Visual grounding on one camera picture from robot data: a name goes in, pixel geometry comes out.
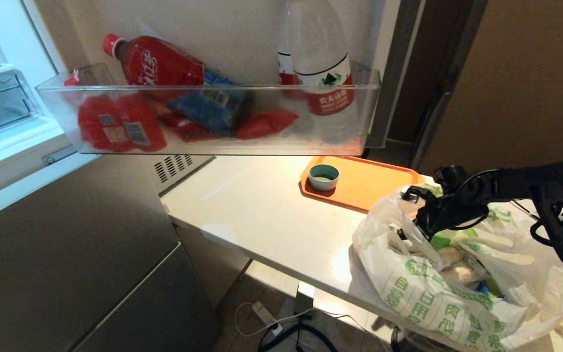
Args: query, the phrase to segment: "power strip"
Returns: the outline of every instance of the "power strip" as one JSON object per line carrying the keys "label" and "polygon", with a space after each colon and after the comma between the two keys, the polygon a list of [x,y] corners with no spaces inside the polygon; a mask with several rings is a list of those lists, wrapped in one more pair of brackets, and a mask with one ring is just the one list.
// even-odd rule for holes
{"label": "power strip", "polygon": [[[273,317],[271,312],[269,312],[268,309],[266,309],[266,307],[264,307],[264,305],[260,303],[260,301],[254,303],[251,309],[255,312],[255,314],[258,315],[259,319],[262,320],[262,323],[264,323],[264,325],[271,325],[277,321],[275,317]],[[281,324],[275,323],[275,325],[273,325],[272,332],[273,334],[275,334],[275,336],[279,335],[282,330],[283,328]]]}

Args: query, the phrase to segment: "wall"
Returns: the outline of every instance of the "wall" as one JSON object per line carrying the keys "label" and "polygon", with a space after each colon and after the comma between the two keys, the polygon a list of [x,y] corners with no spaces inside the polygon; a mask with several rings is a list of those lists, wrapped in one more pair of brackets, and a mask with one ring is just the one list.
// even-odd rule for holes
{"label": "wall", "polygon": [[563,1],[491,0],[420,170],[563,160]]}

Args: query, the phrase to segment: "orange tray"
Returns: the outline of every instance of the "orange tray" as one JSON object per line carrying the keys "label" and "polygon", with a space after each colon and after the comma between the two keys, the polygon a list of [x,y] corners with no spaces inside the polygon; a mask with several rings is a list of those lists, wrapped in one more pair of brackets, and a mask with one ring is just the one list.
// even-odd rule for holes
{"label": "orange tray", "polygon": [[[314,189],[308,180],[310,168],[328,164],[340,171],[338,185],[326,192]],[[373,162],[353,156],[315,156],[301,174],[301,193],[353,210],[367,213],[377,201],[398,187],[423,182],[411,169]]]}

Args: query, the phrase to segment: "red snack bag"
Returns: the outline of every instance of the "red snack bag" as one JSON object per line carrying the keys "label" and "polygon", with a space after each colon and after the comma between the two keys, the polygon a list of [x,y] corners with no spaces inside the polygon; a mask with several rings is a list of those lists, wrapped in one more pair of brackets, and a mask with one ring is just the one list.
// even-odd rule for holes
{"label": "red snack bag", "polygon": [[148,153],[166,147],[158,116],[145,95],[134,93],[121,96],[114,102],[114,106],[135,147]]}
{"label": "red snack bag", "polygon": [[299,115],[290,111],[264,110],[254,114],[236,131],[239,139],[255,139],[279,133],[292,125]]}
{"label": "red snack bag", "polygon": [[219,137],[214,132],[188,120],[183,114],[172,113],[161,117],[162,122],[184,142],[212,140]]}
{"label": "red snack bag", "polygon": [[122,153],[134,149],[114,104],[106,95],[89,96],[78,110],[81,138],[96,149]]}

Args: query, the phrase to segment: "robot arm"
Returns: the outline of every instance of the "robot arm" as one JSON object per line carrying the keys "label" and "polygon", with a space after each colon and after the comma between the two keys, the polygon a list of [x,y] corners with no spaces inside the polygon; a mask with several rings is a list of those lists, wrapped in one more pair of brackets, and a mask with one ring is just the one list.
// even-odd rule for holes
{"label": "robot arm", "polygon": [[[530,233],[539,242],[552,246],[563,262],[563,162],[522,169],[480,172],[470,178],[462,167],[443,167],[434,174],[444,195],[436,198],[428,190],[411,186],[404,200],[425,200],[414,223],[431,240],[444,229],[466,229],[488,216],[488,203],[530,198],[540,216]],[[544,226],[548,239],[537,234]]]}

